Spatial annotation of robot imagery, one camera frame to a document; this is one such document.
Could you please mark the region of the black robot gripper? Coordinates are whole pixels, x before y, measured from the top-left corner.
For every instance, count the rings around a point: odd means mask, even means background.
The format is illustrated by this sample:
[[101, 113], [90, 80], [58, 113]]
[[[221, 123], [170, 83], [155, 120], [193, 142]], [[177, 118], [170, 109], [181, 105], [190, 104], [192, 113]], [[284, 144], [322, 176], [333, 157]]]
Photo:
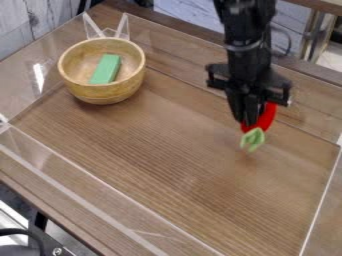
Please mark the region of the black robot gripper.
[[233, 116], [253, 126], [265, 112], [266, 101], [290, 104], [292, 81], [272, 68], [273, 52], [268, 43], [228, 48], [228, 63], [206, 65], [208, 86], [225, 90]]

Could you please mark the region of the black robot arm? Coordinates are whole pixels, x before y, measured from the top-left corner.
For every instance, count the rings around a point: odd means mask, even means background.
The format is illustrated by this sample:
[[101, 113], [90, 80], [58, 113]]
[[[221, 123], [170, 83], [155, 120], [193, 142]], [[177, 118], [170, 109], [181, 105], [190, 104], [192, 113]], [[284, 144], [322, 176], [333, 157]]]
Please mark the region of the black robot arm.
[[272, 105], [289, 106], [292, 81], [272, 67], [276, 0], [214, 0], [225, 27], [226, 63], [206, 65], [208, 86], [222, 90], [234, 119], [250, 128]]

